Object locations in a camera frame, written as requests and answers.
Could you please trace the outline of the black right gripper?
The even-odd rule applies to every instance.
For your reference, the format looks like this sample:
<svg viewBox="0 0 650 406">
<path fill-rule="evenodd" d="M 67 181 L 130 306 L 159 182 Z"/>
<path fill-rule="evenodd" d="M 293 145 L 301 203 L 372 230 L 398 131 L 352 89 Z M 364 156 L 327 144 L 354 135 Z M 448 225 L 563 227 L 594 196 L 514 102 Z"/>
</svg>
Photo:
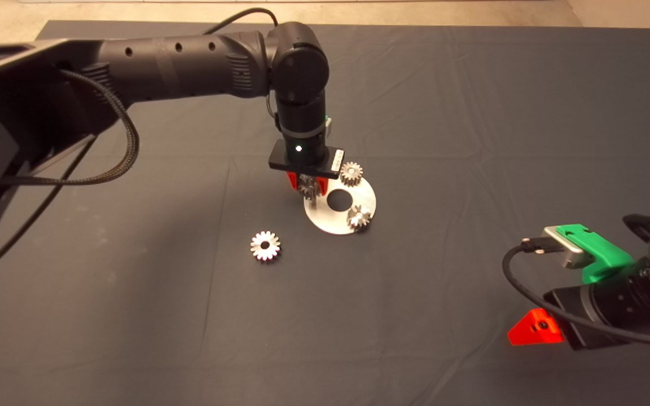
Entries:
<svg viewBox="0 0 650 406">
<path fill-rule="evenodd" d="M 562 343 L 563 334 L 574 350 L 650 345 L 650 268 L 625 268 L 595 283 L 552 289 L 544 300 L 555 319 L 544 308 L 526 312 L 507 332 L 511 345 Z"/>
</svg>

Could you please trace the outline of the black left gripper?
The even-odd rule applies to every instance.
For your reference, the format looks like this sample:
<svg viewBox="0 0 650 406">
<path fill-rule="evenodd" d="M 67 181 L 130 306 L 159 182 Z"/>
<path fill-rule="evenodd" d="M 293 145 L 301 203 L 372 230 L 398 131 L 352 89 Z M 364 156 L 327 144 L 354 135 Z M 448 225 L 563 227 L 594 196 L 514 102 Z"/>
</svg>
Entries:
<svg viewBox="0 0 650 406">
<path fill-rule="evenodd" d="M 269 167 L 286 171 L 292 189 L 300 192 L 300 175 L 317 177 L 317 196 L 326 196 L 329 178 L 340 177 L 345 150 L 325 145 L 323 138 L 279 139 L 269 155 Z"/>
</svg>

